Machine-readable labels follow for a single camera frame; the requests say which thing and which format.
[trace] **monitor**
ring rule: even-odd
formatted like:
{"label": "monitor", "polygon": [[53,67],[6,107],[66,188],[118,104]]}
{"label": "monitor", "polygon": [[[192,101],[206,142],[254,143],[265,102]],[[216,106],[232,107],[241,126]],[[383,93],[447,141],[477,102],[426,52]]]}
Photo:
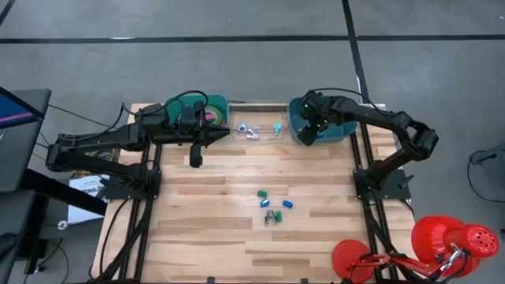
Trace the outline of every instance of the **monitor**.
{"label": "monitor", "polygon": [[44,114],[0,87],[0,129],[42,120]]}

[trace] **wooden tabletop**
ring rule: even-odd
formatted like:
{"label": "wooden tabletop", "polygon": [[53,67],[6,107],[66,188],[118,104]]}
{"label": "wooden tabletop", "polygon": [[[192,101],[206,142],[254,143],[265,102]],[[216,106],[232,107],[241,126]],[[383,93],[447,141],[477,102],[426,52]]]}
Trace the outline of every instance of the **wooden tabletop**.
{"label": "wooden tabletop", "polygon": [[[144,106],[135,104],[133,110]],[[279,119],[275,112],[230,115],[241,116],[251,126],[273,125]],[[368,131],[376,159],[395,151],[390,131],[373,126]],[[296,145],[288,131],[279,136],[260,134],[258,141],[241,135],[232,131],[204,149],[200,169],[189,166],[189,145],[163,146],[163,183],[152,210],[142,282],[205,282],[207,277],[216,282],[299,282],[300,278],[339,282],[331,268],[335,245],[346,239],[368,245],[352,178],[349,138],[306,147]],[[357,136],[365,156],[359,130]],[[140,153],[124,151],[120,157],[120,163],[139,161]],[[269,207],[260,207],[258,190],[268,193]],[[293,208],[283,207],[283,200],[291,201]],[[121,202],[107,207],[93,276],[98,274],[105,233]],[[104,267],[125,241],[131,203],[122,208],[111,231]],[[415,257],[411,212],[396,200],[385,200],[384,206],[393,244]],[[269,209],[281,211],[282,222],[265,225]],[[134,247],[130,277],[136,257]]]}

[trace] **tape roll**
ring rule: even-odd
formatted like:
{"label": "tape roll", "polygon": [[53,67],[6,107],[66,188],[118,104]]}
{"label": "tape roll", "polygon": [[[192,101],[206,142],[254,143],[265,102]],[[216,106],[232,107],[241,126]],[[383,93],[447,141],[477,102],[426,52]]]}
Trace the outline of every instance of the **tape roll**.
{"label": "tape roll", "polygon": [[223,119],[223,115],[221,114],[221,111],[217,109],[215,106],[206,106],[205,107],[205,114],[212,114],[214,115],[215,119],[212,122],[214,125],[221,125],[221,120]]}

